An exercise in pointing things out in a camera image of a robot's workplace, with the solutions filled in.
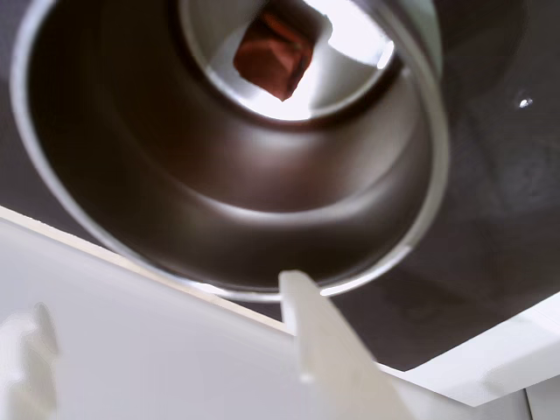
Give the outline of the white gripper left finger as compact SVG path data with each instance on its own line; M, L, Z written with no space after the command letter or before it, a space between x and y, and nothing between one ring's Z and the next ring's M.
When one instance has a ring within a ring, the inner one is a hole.
M277 321L5 208L1 416L312 419L315 402Z

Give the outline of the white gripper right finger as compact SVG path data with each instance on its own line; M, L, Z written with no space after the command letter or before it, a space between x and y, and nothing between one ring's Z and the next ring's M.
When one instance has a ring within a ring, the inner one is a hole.
M324 419L411 419L390 379L333 302L304 272L279 274L283 322L295 336L300 379Z

